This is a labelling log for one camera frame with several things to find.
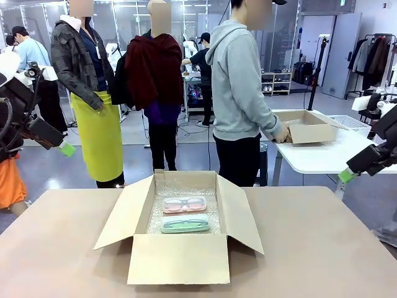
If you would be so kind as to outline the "person in light blue shirt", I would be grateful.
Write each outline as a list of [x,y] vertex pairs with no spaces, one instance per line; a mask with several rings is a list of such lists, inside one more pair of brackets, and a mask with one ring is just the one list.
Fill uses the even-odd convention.
[[[12,35],[18,43],[17,52],[21,59],[20,70],[26,70],[30,62],[37,62],[39,66],[51,66],[46,48],[31,38],[25,27],[13,27]],[[57,81],[40,78],[38,87],[34,82],[33,88],[37,89],[38,107],[42,118],[63,135],[67,135],[68,128],[60,105]]]

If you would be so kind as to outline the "small cardboard box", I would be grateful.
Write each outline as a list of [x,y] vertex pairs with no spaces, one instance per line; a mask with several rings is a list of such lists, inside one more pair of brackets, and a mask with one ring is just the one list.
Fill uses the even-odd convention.
[[292,139],[287,143],[294,145],[333,142],[336,140],[339,129],[348,130],[346,127],[338,124],[328,116],[305,111],[305,124],[286,124]]

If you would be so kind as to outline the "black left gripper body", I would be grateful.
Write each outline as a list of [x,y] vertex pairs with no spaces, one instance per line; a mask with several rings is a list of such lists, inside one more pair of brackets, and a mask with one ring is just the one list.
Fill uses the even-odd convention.
[[39,97],[17,78],[0,87],[0,162],[16,156]]

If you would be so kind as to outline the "yellow apron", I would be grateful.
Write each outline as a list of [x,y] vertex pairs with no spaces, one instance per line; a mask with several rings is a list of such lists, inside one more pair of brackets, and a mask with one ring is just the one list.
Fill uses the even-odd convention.
[[96,93],[104,108],[95,111],[80,97],[71,94],[84,162],[90,177],[104,183],[123,173],[122,131],[118,107],[106,91]]

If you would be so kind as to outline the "black tripod with light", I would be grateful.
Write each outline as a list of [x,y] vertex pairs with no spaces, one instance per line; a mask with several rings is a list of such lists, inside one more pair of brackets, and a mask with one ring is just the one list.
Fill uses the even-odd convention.
[[313,76],[312,90],[311,90],[310,100],[309,100],[309,104],[308,104],[309,111],[313,110],[314,97],[315,97],[316,89],[318,86],[318,78],[319,78],[319,74],[321,71],[321,64],[323,62],[323,56],[325,53],[326,45],[329,42],[329,35],[324,34],[324,35],[320,35],[319,37],[321,38],[321,47],[320,47],[318,62],[316,64],[316,69],[315,69],[314,76]]

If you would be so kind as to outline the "person in black cap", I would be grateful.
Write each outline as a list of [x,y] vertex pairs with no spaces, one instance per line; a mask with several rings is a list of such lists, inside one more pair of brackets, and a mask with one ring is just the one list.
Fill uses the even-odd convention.
[[200,37],[200,44],[204,46],[203,50],[198,51],[195,55],[190,58],[182,60],[181,65],[198,65],[200,68],[200,79],[201,79],[201,91],[203,97],[203,108],[204,118],[202,121],[198,121],[199,127],[209,127],[213,121],[211,120],[212,115],[212,69],[207,64],[205,55],[210,49],[210,33],[204,32]]

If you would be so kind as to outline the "dark red cloak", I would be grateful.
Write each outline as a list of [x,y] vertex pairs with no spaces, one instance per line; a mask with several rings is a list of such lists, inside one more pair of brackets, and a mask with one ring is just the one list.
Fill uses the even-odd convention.
[[137,35],[131,40],[125,56],[125,72],[138,111],[155,101],[165,105],[183,104],[181,61],[181,48],[170,34],[155,38]]

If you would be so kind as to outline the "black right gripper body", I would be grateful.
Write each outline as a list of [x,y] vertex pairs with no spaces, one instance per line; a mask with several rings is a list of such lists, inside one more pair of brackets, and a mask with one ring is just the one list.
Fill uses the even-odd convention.
[[377,158],[372,176],[381,170],[397,164],[397,104],[377,104],[381,118],[373,127],[385,142],[375,147]]

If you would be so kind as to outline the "bubble wrap in small box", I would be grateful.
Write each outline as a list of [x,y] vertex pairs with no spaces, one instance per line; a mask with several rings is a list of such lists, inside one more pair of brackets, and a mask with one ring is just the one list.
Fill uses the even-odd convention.
[[286,124],[305,124],[305,111],[281,111],[276,114]]

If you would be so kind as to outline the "mannequin in checked jacket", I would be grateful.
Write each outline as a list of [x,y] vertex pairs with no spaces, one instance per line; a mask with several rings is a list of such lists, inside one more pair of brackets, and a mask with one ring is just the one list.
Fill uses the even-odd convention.
[[[96,94],[110,88],[114,71],[100,35],[91,27],[94,0],[67,0],[69,12],[56,22],[51,36],[51,62],[59,82],[95,111],[104,108]],[[108,181],[95,181],[99,188],[120,188],[124,173]]]

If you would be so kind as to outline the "pink glasses case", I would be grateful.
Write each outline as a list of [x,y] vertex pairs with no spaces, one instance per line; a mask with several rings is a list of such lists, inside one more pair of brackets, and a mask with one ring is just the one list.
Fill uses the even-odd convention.
[[[182,199],[182,200],[186,200],[186,199],[201,199],[204,201],[204,203],[206,203],[206,206],[203,208],[200,208],[199,210],[178,210],[176,212],[173,211],[169,211],[169,210],[165,210],[164,209],[164,201],[166,200],[173,200],[173,199]],[[186,212],[200,212],[200,211],[205,211],[207,208],[207,200],[206,198],[204,198],[203,196],[192,196],[192,197],[172,197],[172,198],[167,198],[163,200],[163,212],[165,214],[179,214],[179,213],[186,213]]]

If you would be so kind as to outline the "white background desk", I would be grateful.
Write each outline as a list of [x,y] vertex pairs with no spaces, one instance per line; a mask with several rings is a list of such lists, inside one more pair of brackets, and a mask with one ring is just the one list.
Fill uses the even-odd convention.
[[40,68],[40,70],[43,71],[42,76],[43,76],[44,80],[58,81],[58,76],[55,73],[55,70],[52,66],[39,65],[38,67]]

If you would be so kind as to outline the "green glasses case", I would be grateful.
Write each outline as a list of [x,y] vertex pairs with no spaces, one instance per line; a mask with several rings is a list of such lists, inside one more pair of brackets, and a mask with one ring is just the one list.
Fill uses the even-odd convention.
[[[163,223],[167,221],[172,221],[172,220],[180,220],[180,219],[205,219],[208,221],[208,226],[207,227],[201,227],[201,228],[177,228],[177,229],[171,229],[171,228],[164,228]],[[195,215],[178,215],[178,216],[169,216],[169,217],[163,217],[161,221],[161,231],[162,233],[170,234],[170,233],[190,233],[190,232],[206,232],[210,228],[209,225],[209,219],[207,214],[195,214]]]

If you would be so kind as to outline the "clothes rack with garments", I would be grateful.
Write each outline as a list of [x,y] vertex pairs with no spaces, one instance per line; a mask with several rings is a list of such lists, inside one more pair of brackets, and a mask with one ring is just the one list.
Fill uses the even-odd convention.
[[394,73],[393,62],[397,55],[397,36],[394,34],[367,34],[349,53],[348,70],[355,74],[354,89],[345,93],[363,96],[382,84],[389,86]]

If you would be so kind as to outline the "white side table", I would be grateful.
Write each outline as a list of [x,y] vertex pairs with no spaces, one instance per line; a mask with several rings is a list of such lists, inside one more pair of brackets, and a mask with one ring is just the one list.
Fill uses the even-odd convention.
[[272,186],[279,185],[282,162],[300,174],[326,174],[336,179],[335,195],[343,199],[346,184],[338,174],[347,168],[346,162],[373,141],[350,129],[340,129],[333,142],[313,145],[277,143],[277,155],[272,177]]

